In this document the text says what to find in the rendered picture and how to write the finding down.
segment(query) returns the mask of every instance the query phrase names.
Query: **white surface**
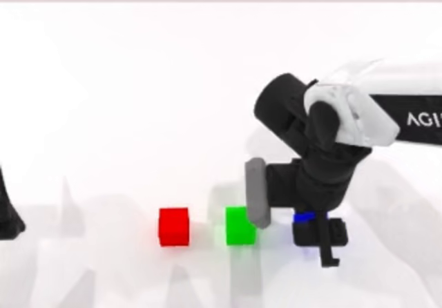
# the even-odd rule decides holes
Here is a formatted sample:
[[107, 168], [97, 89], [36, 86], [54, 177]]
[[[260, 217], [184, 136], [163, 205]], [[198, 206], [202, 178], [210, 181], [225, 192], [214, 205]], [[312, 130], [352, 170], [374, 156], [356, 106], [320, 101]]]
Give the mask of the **white surface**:
[[[0, 243], [0, 307], [442, 307], [442, 150], [361, 164], [337, 269], [296, 248], [290, 214], [229, 249], [242, 169], [289, 149], [253, 118], [276, 75], [440, 48], [441, 5], [9, 5], [0, 9], [0, 159], [28, 223]], [[161, 206], [192, 247], [161, 249]]]

